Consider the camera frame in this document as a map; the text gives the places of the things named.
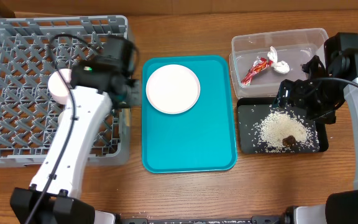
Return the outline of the small pink plate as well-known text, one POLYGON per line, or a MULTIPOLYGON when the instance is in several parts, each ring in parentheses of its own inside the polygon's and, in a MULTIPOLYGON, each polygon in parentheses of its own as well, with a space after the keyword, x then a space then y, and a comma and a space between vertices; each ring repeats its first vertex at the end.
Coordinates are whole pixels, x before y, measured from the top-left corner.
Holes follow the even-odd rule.
MULTIPOLYGON (((59 72, 63 75, 65 83, 69 83, 71 81, 71 69, 62 68, 59 69, 59 72)), ((54 101, 61 105, 65 105, 67 103, 69 92, 57 71, 53 72, 48 79, 48 90, 54 101)))

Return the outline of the white tissue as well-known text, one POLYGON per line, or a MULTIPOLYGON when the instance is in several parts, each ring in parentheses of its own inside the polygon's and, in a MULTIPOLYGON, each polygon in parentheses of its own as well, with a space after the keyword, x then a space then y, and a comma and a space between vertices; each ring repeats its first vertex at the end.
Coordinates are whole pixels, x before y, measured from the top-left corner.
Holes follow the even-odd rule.
POLYGON ((274 71, 280 74, 287 74, 290 71, 290 66, 285 61, 278 61, 278 53, 276 49, 271 46, 267 53, 268 59, 272 62, 271 67, 274 71))

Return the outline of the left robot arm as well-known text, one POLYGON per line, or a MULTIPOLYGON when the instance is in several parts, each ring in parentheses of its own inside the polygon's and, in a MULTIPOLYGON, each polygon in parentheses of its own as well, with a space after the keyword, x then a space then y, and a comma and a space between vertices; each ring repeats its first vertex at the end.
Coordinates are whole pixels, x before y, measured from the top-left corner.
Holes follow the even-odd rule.
POLYGON ((20 223, 116 223, 118 217, 80 200, 88 156, 101 123, 112 110, 139 106, 139 81, 132 79, 139 49, 110 35, 102 51, 71 69, 65 112, 47 156, 28 188, 16 187, 10 206, 20 223))

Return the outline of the white rice pile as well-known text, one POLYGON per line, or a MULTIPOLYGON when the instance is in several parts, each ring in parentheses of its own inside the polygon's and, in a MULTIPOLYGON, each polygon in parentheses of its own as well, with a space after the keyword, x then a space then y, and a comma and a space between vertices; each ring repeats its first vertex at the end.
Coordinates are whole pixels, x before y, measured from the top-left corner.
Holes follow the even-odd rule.
POLYGON ((270 105, 255 105, 246 109, 255 121, 244 121, 244 152, 258 153, 309 153, 319 151, 316 123, 306 119, 303 112, 287 106, 284 109, 270 105), (296 144, 285 147, 282 139, 294 136, 296 144))

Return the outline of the white paper cup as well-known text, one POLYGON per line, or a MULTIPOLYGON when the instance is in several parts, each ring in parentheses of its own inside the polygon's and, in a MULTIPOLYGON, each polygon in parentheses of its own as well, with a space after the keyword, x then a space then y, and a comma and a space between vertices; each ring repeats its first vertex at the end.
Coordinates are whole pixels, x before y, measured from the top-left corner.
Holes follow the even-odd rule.
POLYGON ((62 112, 58 115, 58 125, 60 125, 60 123, 62 122, 62 118, 63 118, 64 112, 65 112, 65 111, 62 111, 62 112))

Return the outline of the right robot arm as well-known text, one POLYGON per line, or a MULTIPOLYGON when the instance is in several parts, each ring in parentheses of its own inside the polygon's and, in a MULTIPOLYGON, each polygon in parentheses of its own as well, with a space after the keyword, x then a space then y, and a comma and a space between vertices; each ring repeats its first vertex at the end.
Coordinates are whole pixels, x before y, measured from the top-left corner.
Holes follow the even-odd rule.
POLYGON ((323 205, 289 207, 281 223, 358 223, 358 34, 339 32, 324 43, 324 58, 314 56, 302 66, 307 80, 281 82, 274 108, 290 105, 306 118, 323 124, 336 121, 335 112, 347 103, 356 150, 354 190, 332 194, 323 205))

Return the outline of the large white plate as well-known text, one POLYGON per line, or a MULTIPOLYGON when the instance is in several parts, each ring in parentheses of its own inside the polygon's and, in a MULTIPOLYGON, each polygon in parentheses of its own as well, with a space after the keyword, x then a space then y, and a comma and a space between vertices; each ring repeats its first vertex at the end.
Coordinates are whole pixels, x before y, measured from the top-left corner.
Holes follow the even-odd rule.
POLYGON ((183 65, 164 65, 154 71, 146 83, 149 103, 165 114, 180 114, 191 109, 201 93, 195 73, 183 65))

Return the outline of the red snack wrapper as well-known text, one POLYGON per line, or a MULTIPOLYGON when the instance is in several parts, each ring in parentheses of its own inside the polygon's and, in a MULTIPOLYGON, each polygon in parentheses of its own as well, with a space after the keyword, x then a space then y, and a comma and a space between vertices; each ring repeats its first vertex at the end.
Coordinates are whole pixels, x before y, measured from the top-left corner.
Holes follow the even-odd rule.
POLYGON ((250 85, 252 79, 256 74, 261 71, 269 68, 273 64, 273 61, 267 58, 257 58, 257 60, 252 64, 251 68, 248 70, 246 76, 242 79, 241 83, 245 86, 250 85))

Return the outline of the brown food scrap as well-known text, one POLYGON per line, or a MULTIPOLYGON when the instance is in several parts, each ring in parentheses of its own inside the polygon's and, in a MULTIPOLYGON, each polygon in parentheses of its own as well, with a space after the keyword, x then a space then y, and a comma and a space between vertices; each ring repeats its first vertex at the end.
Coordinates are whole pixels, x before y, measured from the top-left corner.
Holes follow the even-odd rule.
POLYGON ((285 147, 292 147, 296 144, 296 138, 294 136, 288 136, 282 139, 282 144, 285 147))

